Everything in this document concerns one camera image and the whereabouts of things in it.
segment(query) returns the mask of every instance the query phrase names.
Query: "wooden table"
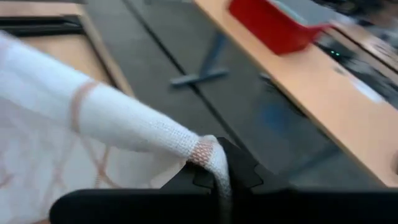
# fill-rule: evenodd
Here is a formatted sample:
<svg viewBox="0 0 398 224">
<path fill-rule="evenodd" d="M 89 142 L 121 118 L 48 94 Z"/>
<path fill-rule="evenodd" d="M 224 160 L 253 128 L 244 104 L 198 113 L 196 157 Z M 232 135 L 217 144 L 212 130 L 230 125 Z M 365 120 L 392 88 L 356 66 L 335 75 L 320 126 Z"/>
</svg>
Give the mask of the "wooden table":
<svg viewBox="0 0 398 224">
<path fill-rule="evenodd" d="M 347 154 L 388 187 L 398 186 L 398 112 L 314 45 L 277 56 L 227 10 L 229 0 L 195 0 L 272 81 Z"/>
</svg>

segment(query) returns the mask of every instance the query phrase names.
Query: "red box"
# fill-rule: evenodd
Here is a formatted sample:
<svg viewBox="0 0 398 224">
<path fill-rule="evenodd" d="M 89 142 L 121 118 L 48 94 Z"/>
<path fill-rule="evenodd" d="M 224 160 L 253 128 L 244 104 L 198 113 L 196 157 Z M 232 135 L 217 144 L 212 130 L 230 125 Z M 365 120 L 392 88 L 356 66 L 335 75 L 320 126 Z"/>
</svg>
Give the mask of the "red box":
<svg viewBox="0 0 398 224">
<path fill-rule="evenodd" d="M 330 24 L 303 26 L 267 0 L 232 0 L 229 11 L 275 54 L 303 50 Z"/>
</svg>

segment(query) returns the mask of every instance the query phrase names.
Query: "blue object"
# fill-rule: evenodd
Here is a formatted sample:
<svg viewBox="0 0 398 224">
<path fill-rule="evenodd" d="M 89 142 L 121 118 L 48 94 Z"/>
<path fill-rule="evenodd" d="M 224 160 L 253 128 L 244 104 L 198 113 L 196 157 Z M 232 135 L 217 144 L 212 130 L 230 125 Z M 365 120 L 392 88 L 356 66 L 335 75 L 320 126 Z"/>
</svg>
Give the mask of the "blue object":
<svg viewBox="0 0 398 224">
<path fill-rule="evenodd" d="M 205 80 L 221 77 L 228 74 L 227 69 L 213 69 L 217 57 L 219 56 L 222 48 L 226 42 L 224 33 L 217 31 L 214 39 L 212 40 L 210 50 L 208 51 L 205 60 L 202 63 L 199 74 L 184 75 L 182 77 L 173 78 L 171 84 L 173 86 L 182 86 L 192 83 L 198 83 Z"/>
</svg>

